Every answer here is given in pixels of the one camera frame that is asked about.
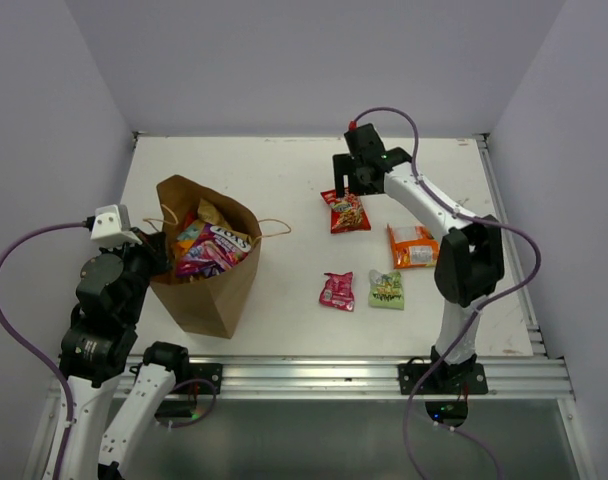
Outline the orange yellow snack bag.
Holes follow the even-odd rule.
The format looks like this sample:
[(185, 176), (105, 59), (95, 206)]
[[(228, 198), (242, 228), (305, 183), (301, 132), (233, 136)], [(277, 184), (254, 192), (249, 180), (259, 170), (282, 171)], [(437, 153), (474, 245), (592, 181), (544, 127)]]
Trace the orange yellow snack bag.
[(181, 257), (190, 249), (194, 241), (199, 237), (204, 222), (198, 217), (196, 211), (190, 212), (184, 220), (182, 231), (176, 237), (174, 243), (175, 255)]

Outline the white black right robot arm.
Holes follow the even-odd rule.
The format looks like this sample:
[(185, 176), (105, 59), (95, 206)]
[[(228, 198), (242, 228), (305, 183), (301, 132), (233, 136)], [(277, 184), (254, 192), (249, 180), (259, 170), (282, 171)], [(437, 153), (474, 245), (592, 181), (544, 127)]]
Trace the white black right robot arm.
[(500, 230), (474, 222), (472, 212), (426, 179), (413, 155), (400, 147), (388, 150), (373, 125), (353, 121), (344, 138), (348, 153), (333, 157), (336, 189), (387, 195), (439, 244), (434, 281), (444, 299), (442, 324), (430, 367), (416, 385), (452, 392), (473, 372), (482, 303), (505, 274)]

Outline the brown paper bag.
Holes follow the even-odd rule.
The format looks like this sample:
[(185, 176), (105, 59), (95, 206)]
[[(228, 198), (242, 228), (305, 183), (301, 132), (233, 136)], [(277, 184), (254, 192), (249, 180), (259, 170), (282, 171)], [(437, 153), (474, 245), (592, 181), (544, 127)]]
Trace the brown paper bag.
[(171, 317), (184, 331), (230, 339), (233, 337), (256, 278), (262, 240), (260, 220), (238, 201), (181, 175), (173, 175), (157, 187), (163, 208), (166, 251), (174, 257), (172, 242), (181, 233), (186, 216), (206, 200), (237, 232), (248, 234), (251, 251), (241, 264), (209, 279), (182, 280), (170, 270), (151, 281), (151, 288)]

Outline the orange white snack packet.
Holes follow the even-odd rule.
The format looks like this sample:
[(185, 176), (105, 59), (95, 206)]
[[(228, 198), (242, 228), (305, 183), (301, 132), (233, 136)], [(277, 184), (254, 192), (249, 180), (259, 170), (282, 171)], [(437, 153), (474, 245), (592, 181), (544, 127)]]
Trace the orange white snack packet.
[(439, 244), (430, 231), (422, 226), (387, 226), (394, 269), (434, 267), (439, 255)]

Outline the purple candy packet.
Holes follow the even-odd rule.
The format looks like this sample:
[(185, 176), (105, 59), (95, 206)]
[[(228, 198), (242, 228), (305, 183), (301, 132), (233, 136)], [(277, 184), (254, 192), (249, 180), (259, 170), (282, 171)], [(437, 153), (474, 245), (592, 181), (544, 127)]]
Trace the purple candy packet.
[(181, 257), (175, 255), (175, 275), (179, 278), (211, 278), (225, 273), (252, 250), (245, 234), (204, 223), (199, 237)]

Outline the brown potato chips bag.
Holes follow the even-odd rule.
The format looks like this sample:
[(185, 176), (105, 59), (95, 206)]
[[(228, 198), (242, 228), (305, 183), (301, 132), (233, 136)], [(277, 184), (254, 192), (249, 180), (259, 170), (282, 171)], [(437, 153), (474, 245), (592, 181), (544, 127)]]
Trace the brown potato chips bag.
[(225, 226), (226, 219), (214, 204), (205, 198), (201, 198), (197, 211), (197, 219), (204, 223), (212, 225)]

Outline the red snack packet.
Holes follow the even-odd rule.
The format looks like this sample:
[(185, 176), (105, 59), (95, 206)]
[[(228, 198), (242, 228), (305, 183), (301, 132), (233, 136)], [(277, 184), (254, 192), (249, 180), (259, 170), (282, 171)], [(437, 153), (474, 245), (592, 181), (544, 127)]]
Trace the red snack packet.
[(345, 190), (338, 197), (335, 190), (320, 193), (330, 208), (330, 233), (341, 234), (352, 231), (370, 231), (371, 224), (359, 196)]

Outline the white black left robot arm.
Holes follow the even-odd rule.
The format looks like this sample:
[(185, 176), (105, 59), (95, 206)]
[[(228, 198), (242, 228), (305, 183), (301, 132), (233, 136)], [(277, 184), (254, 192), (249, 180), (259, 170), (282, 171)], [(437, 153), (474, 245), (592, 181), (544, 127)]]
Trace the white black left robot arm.
[(168, 236), (178, 227), (166, 223), (145, 233), (131, 225), (123, 204), (98, 208), (85, 226), (100, 253), (82, 268), (78, 302), (61, 342), (55, 371), (60, 410), (46, 479), (121, 479), (168, 394), (220, 392), (220, 365), (198, 371), (186, 348), (157, 341), (146, 349), (122, 408), (107, 418), (137, 339), (146, 292), (171, 284)]

